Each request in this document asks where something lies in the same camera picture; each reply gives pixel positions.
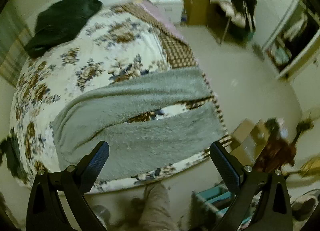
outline white nightstand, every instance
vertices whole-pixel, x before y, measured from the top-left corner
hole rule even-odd
[[[181,22],[181,14],[183,10],[183,0],[149,0],[159,11],[166,16],[172,23]]]

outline mattress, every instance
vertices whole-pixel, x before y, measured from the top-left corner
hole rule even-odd
[[[181,51],[183,58],[177,56]],[[182,35],[148,2],[104,7],[73,41],[51,48],[36,60],[29,58],[18,80],[10,118],[18,137],[20,160],[27,173],[22,185],[31,187],[39,169],[64,170],[59,168],[52,122],[71,100],[115,82],[195,65],[196,60]],[[228,143],[230,137],[221,109],[213,91],[211,93],[206,100],[163,107],[131,118],[130,122],[161,120],[212,102],[225,130],[221,142]],[[207,157],[209,148],[136,176],[96,182],[90,193],[120,190],[167,178]]]

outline teal cloth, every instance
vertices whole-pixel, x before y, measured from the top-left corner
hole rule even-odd
[[[210,96],[198,67],[174,69],[89,91],[70,102],[52,126],[61,170],[100,141],[110,156],[98,180],[126,178],[186,159],[224,135],[213,103],[169,118],[129,118]]]

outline floor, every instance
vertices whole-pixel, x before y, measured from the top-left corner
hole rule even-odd
[[[219,46],[206,27],[179,27],[191,45],[199,64],[210,79],[212,89],[224,112],[229,132],[245,118],[258,122],[270,117],[283,117],[289,140],[301,118],[300,106],[290,83],[277,81],[269,68],[248,48],[230,41]],[[190,228],[192,191],[203,191],[219,182],[220,175],[211,160],[163,181],[169,190],[172,217],[182,230]],[[19,210],[25,212],[29,191],[23,190]],[[125,215],[133,197],[142,197],[143,187],[107,194],[88,195],[90,205],[100,204],[111,212],[111,222]],[[62,204],[73,227],[77,224],[62,197]]]

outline curtain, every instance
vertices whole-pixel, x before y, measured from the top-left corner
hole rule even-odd
[[[0,13],[0,75],[13,86],[28,58],[23,46],[30,39],[30,30],[9,0]]]

